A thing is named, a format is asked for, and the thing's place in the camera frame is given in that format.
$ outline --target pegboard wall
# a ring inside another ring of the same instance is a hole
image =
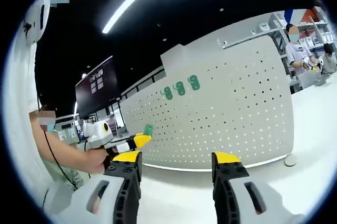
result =
[[[293,110],[277,52],[263,36],[190,64],[121,103],[131,134],[154,126],[143,162],[210,169],[211,153],[236,154],[244,165],[293,149]]]

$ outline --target person's arm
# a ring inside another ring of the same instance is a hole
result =
[[[299,69],[301,67],[305,68],[305,62],[300,61],[300,62],[292,62],[290,63],[290,66],[294,67],[295,69]]]
[[[44,131],[38,123],[38,116],[32,112],[29,114],[31,120],[32,132],[37,145],[37,149],[42,158],[47,161],[55,162],[49,149]],[[51,149],[57,159],[57,162],[64,167],[75,170],[81,170],[87,173],[103,173],[103,161],[107,156],[105,149],[88,150],[86,152],[74,149],[62,142],[54,134],[45,132]]]
[[[318,63],[318,60],[316,59],[316,57],[311,53],[311,51],[309,50],[309,48],[307,48],[307,46],[303,46],[304,50],[307,54],[307,56],[309,57],[310,61],[315,65],[316,63]]]

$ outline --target white table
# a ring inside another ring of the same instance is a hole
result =
[[[283,160],[249,168],[251,176],[268,182],[283,196],[292,213],[309,215],[330,191],[337,170],[337,74],[323,86],[292,95],[295,123],[293,154]],[[181,172],[143,166],[139,224],[216,223],[212,180],[208,172]]]

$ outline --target monitor screen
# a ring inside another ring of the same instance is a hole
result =
[[[109,106],[121,94],[112,56],[93,69],[75,87],[80,119]]]

